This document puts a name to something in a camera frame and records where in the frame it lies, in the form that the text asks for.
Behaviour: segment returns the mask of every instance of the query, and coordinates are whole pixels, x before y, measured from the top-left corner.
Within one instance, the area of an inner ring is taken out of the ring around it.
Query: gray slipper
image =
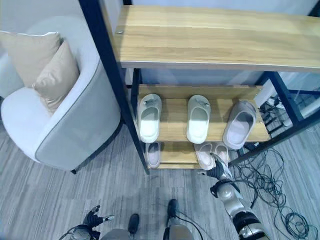
[[[248,101],[237,102],[231,110],[222,140],[231,149],[240,149],[245,144],[256,124],[257,111]]]
[[[145,155],[146,155],[146,162],[148,166],[152,169],[159,167],[160,164],[160,142],[153,142],[153,143],[146,143],[145,144]]]

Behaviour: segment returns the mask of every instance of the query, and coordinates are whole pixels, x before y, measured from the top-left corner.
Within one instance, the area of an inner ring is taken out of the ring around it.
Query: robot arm
[[[216,167],[206,172],[207,176],[218,179],[210,188],[211,193],[219,199],[230,217],[240,240],[269,240],[263,225],[244,201],[239,188],[234,183],[232,174],[221,160]]]

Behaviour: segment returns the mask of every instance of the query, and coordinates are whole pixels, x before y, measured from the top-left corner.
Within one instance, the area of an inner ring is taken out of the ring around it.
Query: tangled cables
[[[274,154],[275,164],[270,166],[266,163],[267,155]],[[248,186],[257,192],[257,196],[269,206],[276,208],[273,224],[276,229],[287,239],[290,238],[283,233],[277,223],[277,216],[280,215],[282,224],[287,232],[296,240],[318,239],[318,229],[314,225],[308,224],[306,218],[294,212],[286,206],[287,197],[283,193],[283,181],[280,179],[284,172],[284,158],[275,149],[268,149],[253,158],[233,167],[233,175],[236,181],[250,182]]]

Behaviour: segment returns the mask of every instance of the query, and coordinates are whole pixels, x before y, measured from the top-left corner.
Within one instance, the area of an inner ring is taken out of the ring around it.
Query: shoe rack
[[[267,131],[258,113],[248,138],[258,144],[252,144],[247,153],[239,151],[238,158],[229,166],[320,123],[320,110],[303,118],[277,72],[320,73],[320,18],[313,17],[316,9],[311,16],[298,16],[204,7],[123,5],[113,34],[108,13],[99,1],[79,0],[79,3],[147,174],[150,171],[135,116],[139,98],[150,93],[162,98],[158,141],[163,142],[163,147],[159,168],[196,169],[199,166],[193,145],[186,138],[189,97],[200,94],[210,101],[207,140],[221,141],[233,104],[237,100],[253,102],[261,87],[139,85],[140,69],[265,71],[256,85],[271,81],[293,126],[274,135],[272,130]],[[124,86],[124,69],[134,69],[130,101]]]
[[[159,124],[161,142],[161,162],[159,169],[200,168],[193,143],[187,139],[188,100],[199,94],[206,97],[211,105],[207,142],[222,141],[230,111],[238,100],[248,100],[255,104],[254,97],[261,86],[167,86],[139,85],[140,99],[148,94],[157,94],[162,100]],[[265,124],[257,111],[256,124],[248,137],[248,142],[264,142],[270,139]]]

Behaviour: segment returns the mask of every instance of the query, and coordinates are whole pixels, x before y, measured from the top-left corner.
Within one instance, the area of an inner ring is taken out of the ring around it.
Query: black shoe
[[[168,226],[168,223],[169,223],[169,219],[176,217],[177,211],[178,211],[178,200],[171,199],[169,201],[168,209],[167,209],[167,214],[168,214],[168,218],[167,218],[167,221],[166,221],[166,225],[167,226]]]
[[[140,217],[137,213],[132,214],[128,224],[128,232],[132,235],[135,235],[138,231]]]

